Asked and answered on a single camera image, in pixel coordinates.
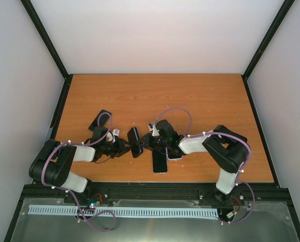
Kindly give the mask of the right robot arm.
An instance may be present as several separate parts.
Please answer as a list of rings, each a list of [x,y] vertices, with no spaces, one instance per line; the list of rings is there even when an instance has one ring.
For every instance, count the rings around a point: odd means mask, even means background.
[[[229,195],[238,185],[238,177],[252,151],[247,138],[218,125],[209,132],[197,135],[179,134],[167,120],[149,124],[149,133],[136,137],[136,146],[158,153],[166,158],[169,154],[176,157],[192,153],[207,152],[220,167],[216,189]]]

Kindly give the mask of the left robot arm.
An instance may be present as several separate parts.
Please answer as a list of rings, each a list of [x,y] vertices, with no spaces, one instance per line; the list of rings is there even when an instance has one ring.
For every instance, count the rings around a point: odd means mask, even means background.
[[[106,127],[95,127],[93,136],[80,145],[70,141],[62,144],[49,139],[29,168],[29,176],[47,186],[60,187],[76,192],[82,203],[93,198],[93,190],[88,187],[90,180],[71,172],[73,162],[96,162],[102,156],[120,157],[135,147],[139,139],[137,129],[131,128],[128,140],[119,138],[119,130],[110,131]]]

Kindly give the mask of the lilac phone case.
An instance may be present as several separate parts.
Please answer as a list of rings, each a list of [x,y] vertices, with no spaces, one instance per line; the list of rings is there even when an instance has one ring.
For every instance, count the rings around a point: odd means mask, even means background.
[[[180,160],[183,157],[183,152],[179,148],[166,148],[166,156],[168,160]]]

